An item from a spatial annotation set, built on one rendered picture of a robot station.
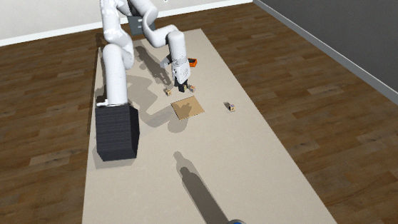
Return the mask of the grey bottle with blue cap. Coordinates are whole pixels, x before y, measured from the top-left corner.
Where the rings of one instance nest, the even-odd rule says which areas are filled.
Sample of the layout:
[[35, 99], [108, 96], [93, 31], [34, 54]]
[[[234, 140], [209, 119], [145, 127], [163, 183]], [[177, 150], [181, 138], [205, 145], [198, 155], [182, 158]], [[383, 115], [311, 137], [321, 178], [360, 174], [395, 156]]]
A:
[[238, 220], [238, 219], [231, 220], [227, 224], [241, 224], [241, 223], [246, 224], [245, 222]]

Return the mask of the tan flat square mat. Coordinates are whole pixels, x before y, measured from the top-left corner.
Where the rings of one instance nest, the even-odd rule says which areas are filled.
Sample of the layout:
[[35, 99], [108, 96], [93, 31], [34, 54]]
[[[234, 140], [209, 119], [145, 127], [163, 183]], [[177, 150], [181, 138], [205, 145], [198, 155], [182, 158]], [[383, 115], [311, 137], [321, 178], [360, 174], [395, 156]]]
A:
[[171, 104], [179, 120], [205, 112], [195, 96]]

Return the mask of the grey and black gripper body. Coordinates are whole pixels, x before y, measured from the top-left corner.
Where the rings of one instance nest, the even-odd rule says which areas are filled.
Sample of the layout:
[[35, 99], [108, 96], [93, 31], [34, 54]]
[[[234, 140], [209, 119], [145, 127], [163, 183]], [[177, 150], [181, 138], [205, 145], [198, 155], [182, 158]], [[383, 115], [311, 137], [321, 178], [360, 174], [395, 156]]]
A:
[[173, 82], [175, 80], [175, 76], [177, 77], [177, 81], [179, 84], [185, 82], [185, 80], [190, 76], [190, 64], [188, 58], [184, 64], [181, 65], [172, 64], [172, 76], [173, 76]]

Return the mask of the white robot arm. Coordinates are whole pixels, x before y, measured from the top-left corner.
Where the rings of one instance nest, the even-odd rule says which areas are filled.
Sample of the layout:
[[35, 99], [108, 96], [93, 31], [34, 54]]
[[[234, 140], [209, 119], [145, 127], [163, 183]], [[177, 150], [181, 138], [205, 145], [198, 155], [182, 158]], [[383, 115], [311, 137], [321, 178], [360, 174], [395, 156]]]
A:
[[151, 0], [100, 0], [100, 8], [103, 36], [109, 44], [102, 52], [106, 99], [104, 103], [97, 103], [97, 107], [128, 105], [126, 70], [132, 68], [135, 59], [132, 39], [121, 28], [117, 9], [125, 16], [141, 16], [141, 28], [151, 46], [160, 48], [168, 44], [170, 53], [160, 62], [161, 68], [166, 68], [171, 62], [181, 65], [187, 61], [185, 36], [176, 26], [150, 30], [149, 26], [158, 16], [158, 9]]

